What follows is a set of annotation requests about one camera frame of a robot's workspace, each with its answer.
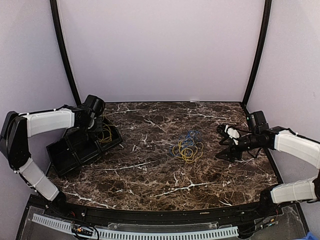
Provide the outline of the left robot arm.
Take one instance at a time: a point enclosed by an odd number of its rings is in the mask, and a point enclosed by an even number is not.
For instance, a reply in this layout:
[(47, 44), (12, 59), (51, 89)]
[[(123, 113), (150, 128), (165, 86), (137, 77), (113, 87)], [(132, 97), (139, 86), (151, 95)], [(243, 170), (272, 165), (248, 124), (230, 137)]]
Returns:
[(77, 106), (65, 104), (48, 110), (6, 114), (0, 133), (0, 152), (12, 171), (49, 201), (51, 210), (60, 218), (67, 218), (71, 213), (70, 206), (65, 203), (66, 195), (43, 172), (31, 150), (45, 137), (56, 138), (55, 132), (72, 128), (95, 132), (100, 128), (104, 109), (105, 102), (101, 98), (88, 95)]

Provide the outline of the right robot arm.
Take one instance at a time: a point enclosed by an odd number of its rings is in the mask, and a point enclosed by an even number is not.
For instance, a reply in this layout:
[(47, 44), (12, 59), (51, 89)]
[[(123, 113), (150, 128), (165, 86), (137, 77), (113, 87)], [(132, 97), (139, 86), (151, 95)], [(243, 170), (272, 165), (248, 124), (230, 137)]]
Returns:
[[(222, 137), (220, 145), (226, 148), (217, 153), (218, 159), (234, 163), (244, 152), (270, 150), (301, 160), (316, 170), (320, 169), (320, 143), (300, 135), (289, 127), (270, 127), (263, 111), (246, 116), (248, 130), (230, 124), (220, 124), (217, 133)], [(255, 213), (266, 217), (277, 206), (291, 202), (319, 202), (320, 175), (289, 183), (278, 183), (264, 189), (255, 205)]]

